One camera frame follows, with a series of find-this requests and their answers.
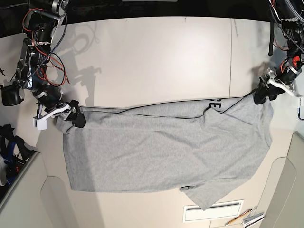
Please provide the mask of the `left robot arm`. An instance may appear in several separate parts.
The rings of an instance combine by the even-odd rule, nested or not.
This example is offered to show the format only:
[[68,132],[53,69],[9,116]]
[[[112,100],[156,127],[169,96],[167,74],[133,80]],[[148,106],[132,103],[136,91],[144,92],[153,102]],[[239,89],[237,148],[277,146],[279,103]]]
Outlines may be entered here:
[[302,0],[270,0],[271,15],[269,55],[273,54],[275,27],[278,27],[286,39],[286,47],[277,46],[286,52],[286,58],[278,67],[268,68],[267,73],[259,78],[255,90],[255,104],[263,104],[267,98],[275,100],[278,95],[287,93],[299,99],[296,78],[304,66],[304,2]]

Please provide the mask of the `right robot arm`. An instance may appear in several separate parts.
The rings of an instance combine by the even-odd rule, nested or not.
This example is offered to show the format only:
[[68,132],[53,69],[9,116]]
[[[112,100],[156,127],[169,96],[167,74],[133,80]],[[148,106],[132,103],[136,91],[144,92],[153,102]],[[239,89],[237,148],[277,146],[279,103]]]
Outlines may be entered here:
[[17,64],[16,83],[27,89],[38,102],[33,124],[39,130],[47,128],[47,119],[59,117],[83,128],[86,119],[78,101],[65,102],[61,86],[68,81],[67,72],[60,57],[55,54],[64,38],[61,35],[54,47],[54,34],[60,25],[67,29],[67,0],[30,0],[29,10],[22,20],[22,31],[26,34],[20,60]]

